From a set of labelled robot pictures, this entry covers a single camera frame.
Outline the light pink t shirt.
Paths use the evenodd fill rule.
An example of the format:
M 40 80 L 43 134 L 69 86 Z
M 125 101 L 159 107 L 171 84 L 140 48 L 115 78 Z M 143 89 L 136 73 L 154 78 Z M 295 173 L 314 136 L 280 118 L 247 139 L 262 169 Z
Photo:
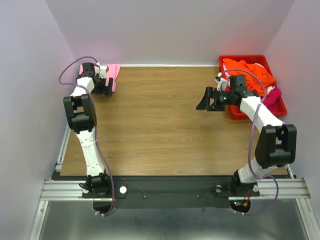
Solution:
M 84 66 L 86 70 L 91 70 L 91 66 L 94 67 L 94 72 L 95 72 L 95 65 L 94 63 L 90 63 L 90 62 L 86 62 L 83 63 L 80 68 L 79 68 L 79 75 L 81 75 L 85 70 L 84 70 Z M 120 65 L 118 64 L 107 64 L 106 66 L 109 67 L 108 73 L 107 73 L 107 78 L 113 78 L 113 88 L 112 91 L 113 93 L 116 91 L 116 85 L 117 85 L 117 77 L 119 75 L 120 72 Z M 96 76 L 96 72 L 95 72 L 95 79 L 94 81 L 96 82 L 99 78 Z

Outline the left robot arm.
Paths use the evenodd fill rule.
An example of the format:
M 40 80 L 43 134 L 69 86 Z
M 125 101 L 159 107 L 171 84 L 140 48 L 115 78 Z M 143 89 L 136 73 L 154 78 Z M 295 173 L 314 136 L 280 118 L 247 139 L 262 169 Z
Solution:
M 92 62 L 82 64 L 74 90 L 63 98 L 63 106 L 68 126 L 75 133 L 85 160 L 86 180 L 79 186 L 85 194 L 105 198 L 111 195 L 112 184 L 97 146 L 97 115 L 91 98 L 91 93 L 105 83 L 97 72 L 98 67 Z

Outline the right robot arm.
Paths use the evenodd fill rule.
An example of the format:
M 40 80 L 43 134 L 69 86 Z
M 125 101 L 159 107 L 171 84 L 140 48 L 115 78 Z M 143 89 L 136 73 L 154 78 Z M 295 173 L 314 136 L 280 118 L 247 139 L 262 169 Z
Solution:
M 226 106 L 237 106 L 252 121 L 252 130 L 258 130 L 255 150 L 248 150 L 246 166 L 237 170 L 228 186 L 235 195 L 242 195 L 269 172 L 291 164 L 296 158 L 297 128 L 278 119 L 263 103 L 256 91 L 246 86 L 245 76 L 215 77 L 217 87 L 208 86 L 196 106 L 198 111 L 223 112 Z

